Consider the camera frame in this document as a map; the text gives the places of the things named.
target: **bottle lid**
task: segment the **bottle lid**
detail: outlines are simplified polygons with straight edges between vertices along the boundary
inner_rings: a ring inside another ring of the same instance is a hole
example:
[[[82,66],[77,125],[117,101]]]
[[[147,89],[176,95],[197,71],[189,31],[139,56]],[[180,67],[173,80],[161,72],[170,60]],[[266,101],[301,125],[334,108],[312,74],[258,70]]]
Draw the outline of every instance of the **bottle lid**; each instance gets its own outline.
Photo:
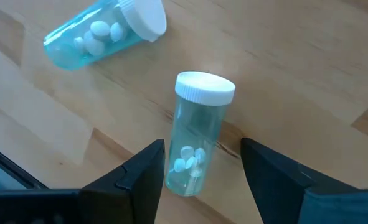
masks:
[[[223,106],[232,102],[235,84],[205,72],[181,72],[176,81],[176,93],[193,103]]]
[[[154,42],[167,29],[166,13],[161,0],[119,0],[128,25],[142,39]]]

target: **lying pill bottle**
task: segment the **lying pill bottle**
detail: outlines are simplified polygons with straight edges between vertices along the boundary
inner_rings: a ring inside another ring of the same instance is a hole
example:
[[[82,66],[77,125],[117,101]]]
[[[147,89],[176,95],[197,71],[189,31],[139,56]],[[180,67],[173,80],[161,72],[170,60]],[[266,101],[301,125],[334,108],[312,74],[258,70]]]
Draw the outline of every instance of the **lying pill bottle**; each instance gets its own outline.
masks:
[[[161,0],[100,0],[48,34],[44,47],[64,69],[78,69],[167,29]]]
[[[177,102],[166,185],[178,195],[194,196],[202,190],[235,85],[209,73],[182,72],[175,91]]]

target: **wooden table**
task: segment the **wooden table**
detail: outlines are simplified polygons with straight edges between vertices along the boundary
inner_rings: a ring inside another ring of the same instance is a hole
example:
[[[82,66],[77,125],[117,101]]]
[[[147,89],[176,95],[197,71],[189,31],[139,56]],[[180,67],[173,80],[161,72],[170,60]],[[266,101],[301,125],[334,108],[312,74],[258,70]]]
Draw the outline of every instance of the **wooden table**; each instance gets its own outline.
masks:
[[[368,1],[165,0],[157,42],[58,69],[42,39],[89,4],[0,0],[0,151],[49,187],[81,187],[157,138],[168,148],[184,70],[237,92],[204,191],[163,189],[156,223],[261,223],[243,136],[368,187]]]

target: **pill bottle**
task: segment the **pill bottle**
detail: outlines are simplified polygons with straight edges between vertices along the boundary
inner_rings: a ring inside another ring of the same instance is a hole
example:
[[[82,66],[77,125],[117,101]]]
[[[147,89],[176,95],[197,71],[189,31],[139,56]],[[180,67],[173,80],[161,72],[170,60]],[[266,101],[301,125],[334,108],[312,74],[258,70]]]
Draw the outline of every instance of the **pill bottle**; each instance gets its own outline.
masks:
[[[178,195],[194,196],[202,190],[235,85],[209,73],[182,72],[177,77],[175,91],[177,101],[166,185]]]
[[[100,0],[44,39],[49,58],[78,69],[142,41],[154,42],[167,29],[161,0]]]

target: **upright pill bottle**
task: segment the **upright pill bottle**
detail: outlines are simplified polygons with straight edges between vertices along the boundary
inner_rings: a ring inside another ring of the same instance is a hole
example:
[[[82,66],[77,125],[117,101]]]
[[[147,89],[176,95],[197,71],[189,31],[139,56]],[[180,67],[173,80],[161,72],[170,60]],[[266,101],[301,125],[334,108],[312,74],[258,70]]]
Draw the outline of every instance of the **upright pill bottle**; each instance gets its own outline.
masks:
[[[99,0],[44,38],[45,52],[64,69],[78,69],[167,29],[161,0]]]
[[[194,196],[202,190],[235,85],[209,73],[182,72],[175,91],[166,185],[178,195]]]

